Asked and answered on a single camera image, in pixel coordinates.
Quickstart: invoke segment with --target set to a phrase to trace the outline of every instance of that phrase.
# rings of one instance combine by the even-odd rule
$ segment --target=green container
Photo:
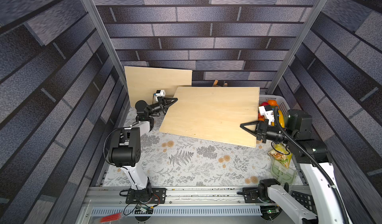
[[[272,176],[280,182],[281,185],[284,183],[293,184],[294,177],[297,174],[297,170],[286,168],[284,164],[280,163],[276,159],[273,159],[272,167],[270,168],[270,173]]]

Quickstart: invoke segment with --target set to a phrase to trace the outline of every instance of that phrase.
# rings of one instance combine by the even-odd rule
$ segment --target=plywood board
[[[259,87],[179,87],[174,95],[178,101],[169,107],[159,131],[256,147],[256,137],[240,124],[257,120],[259,92]]]
[[[139,100],[152,104],[152,94],[165,90],[166,97],[173,97],[180,86],[191,86],[192,71],[153,67],[125,67],[131,106]]]

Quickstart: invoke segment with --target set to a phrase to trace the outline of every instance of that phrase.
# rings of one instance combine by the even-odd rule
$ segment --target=metal vent grille
[[[121,207],[94,207],[92,216],[107,216],[123,212]],[[157,206],[153,216],[261,216],[260,206]],[[135,216],[147,216],[143,212]]]

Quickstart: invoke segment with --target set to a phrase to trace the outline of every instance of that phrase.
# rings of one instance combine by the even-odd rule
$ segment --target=white plastic basket
[[[273,99],[277,102],[279,105],[279,110],[283,113],[284,116],[287,115],[289,108],[289,105],[285,101],[284,97],[282,96],[274,96],[271,94],[261,94],[259,97],[259,103],[267,102],[269,99]]]

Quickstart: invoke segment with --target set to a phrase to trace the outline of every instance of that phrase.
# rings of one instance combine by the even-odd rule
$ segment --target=food package
[[[289,155],[282,155],[278,152],[276,152],[274,149],[270,150],[268,152],[268,154],[270,156],[273,156],[276,160],[278,160],[280,163],[284,164],[284,166],[286,168],[289,168],[289,163],[290,163],[290,160],[292,159],[292,153],[290,153],[285,147],[284,145],[278,143],[278,144],[274,144],[273,147],[275,148],[275,150],[283,153],[283,154],[287,154],[289,153]]]

